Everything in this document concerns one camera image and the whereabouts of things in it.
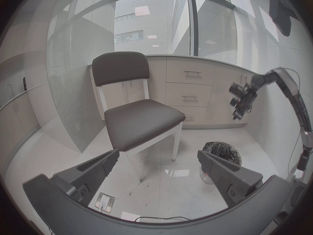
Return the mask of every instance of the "trash bin liner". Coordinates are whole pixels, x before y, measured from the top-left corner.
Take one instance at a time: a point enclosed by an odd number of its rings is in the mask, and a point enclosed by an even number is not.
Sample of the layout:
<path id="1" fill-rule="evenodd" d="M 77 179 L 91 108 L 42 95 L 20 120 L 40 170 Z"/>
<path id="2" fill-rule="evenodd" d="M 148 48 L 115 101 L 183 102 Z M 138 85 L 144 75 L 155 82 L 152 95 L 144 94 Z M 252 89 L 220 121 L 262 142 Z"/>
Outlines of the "trash bin liner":
<path id="1" fill-rule="evenodd" d="M 227 161 L 241 165 L 239 152 L 230 144 L 224 142 L 207 142 L 202 149 Z"/>

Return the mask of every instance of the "floor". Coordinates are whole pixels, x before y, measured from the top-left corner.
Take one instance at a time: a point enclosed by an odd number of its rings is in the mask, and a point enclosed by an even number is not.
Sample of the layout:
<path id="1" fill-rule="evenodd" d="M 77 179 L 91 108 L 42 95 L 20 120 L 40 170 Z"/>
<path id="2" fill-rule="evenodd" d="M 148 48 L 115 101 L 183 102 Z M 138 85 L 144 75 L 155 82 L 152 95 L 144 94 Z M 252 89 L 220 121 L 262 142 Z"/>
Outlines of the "floor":
<path id="1" fill-rule="evenodd" d="M 190 219 L 213 214 L 227 208 L 214 185 L 202 181 L 197 151 L 206 142 L 223 141 L 233 145 L 240 153 L 242 166 L 263 174 L 263 181 L 278 172 L 258 143 L 243 129 L 183 129 L 178 155 L 171 160 L 174 135 L 130 158 L 141 180 L 136 185 L 119 158 L 109 177 L 95 194 L 89 207 L 95 207 L 99 192 L 115 197 L 109 215 L 121 218 L 125 213 L 150 216 L 183 216 Z M 81 154 L 73 151 L 38 130 L 17 152 L 5 177 L 5 184 L 13 199 L 41 230 L 48 230 L 31 207 L 22 183 L 43 173 L 54 173 L 75 166 L 112 149 L 106 127 Z M 140 222 L 177 222 L 182 219 L 140 219 Z"/>

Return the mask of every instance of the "brown chair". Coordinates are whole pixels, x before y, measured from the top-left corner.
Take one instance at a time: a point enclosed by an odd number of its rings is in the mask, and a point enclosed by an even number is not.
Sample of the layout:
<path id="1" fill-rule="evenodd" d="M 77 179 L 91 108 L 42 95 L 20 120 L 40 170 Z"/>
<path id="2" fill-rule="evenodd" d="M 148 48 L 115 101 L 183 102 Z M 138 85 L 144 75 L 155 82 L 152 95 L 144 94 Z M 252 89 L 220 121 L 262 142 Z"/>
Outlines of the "brown chair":
<path id="1" fill-rule="evenodd" d="M 176 132 L 172 155 L 172 160 L 175 160 L 182 122 L 186 117 L 174 108 L 149 99 L 149 65 L 141 53 L 105 53 L 93 60 L 92 73 L 105 110 L 104 119 L 113 149 L 119 149 L 129 173 L 140 184 L 128 157 Z M 103 90 L 99 87 L 135 79 L 143 80 L 145 99 L 108 110 Z"/>

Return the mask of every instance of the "faucet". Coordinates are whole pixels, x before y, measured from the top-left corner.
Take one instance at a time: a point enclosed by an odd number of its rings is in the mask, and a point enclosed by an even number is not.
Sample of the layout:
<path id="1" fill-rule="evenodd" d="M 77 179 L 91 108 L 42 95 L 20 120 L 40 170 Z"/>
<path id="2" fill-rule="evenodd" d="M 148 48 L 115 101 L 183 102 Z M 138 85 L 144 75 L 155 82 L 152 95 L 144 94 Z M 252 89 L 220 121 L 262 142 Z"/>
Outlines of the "faucet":
<path id="1" fill-rule="evenodd" d="M 12 88 L 12 84 L 8 84 L 8 85 L 7 85 L 7 87 L 8 87 L 9 85 L 11 85 L 11 91 L 12 91 L 12 98 L 14 98 L 14 93 L 13 93 L 13 88 Z"/>

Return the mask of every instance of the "chair seat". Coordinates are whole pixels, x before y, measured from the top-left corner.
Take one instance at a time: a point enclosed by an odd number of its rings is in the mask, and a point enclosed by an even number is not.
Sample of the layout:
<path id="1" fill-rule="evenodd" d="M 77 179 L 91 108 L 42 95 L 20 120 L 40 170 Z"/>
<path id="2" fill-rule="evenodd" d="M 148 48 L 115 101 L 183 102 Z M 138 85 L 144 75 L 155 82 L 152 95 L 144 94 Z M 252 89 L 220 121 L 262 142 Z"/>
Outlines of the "chair seat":
<path id="1" fill-rule="evenodd" d="M 114 149 L 128 151 L 185 120 L 185 114 L 145 99 L 104 112 L 108 134 Z"/>

